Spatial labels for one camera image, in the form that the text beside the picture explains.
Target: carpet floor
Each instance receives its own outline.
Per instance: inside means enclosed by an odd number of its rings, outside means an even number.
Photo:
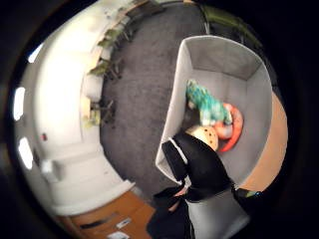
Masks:
[[[203,18],[192,5],[170,5],[145,18],[124,59],[122,78],[106,82],[103,102],[115,101],[113,123],[101,127],[101,143],[114,169],[137,184],[147,198],[174,185],[155,166],[168,109],[177,51],[182,39],[204,35]]]

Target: chair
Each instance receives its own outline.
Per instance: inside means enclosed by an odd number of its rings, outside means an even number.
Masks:
[[[242,19],[226,11],[206,5],[200,5],[200,9],[212,32],[217,28],[216,25],[222,25],[232,31],[233,36],[230,39],[240,42],[253,50],[262,48],[262,44],[255,37],[255,32],[249,25],[244,23]]]
[[[111,61],[101,58],[98,66],[92,69],[89,74],[103,76],[105,80],[119,79],[121,77],[120,64],[122,62],[122,59]]]

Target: stuffed animal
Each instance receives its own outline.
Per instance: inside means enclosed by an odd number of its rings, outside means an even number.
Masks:
[[[215,125],[218,121],[226,124],[232,123],[231,114],[222,102],[214,98],[205,87],[200,86],[193,79],[187,82],[186,96],[188,106],[191,109],[197,108],[199,110],[201,125]]]

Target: wooden desk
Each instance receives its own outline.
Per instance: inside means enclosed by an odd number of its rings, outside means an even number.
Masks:
[[[128,191],[98,209],[59,219],[78,238],[105,239],[116,231],[122,231],[132,239],[151,239],[146,227],[154,212],[152,207]],[[119,227],[125,219],[129,219],[129,223]]]
[[[272,93],[272,119],[269,135],[260,158],[240,188],[263,191],[278,175],[288,140],[287,117],[278,98]]]
[[[81,119],[90,118],[91,100],[85,96],[81,96]]]

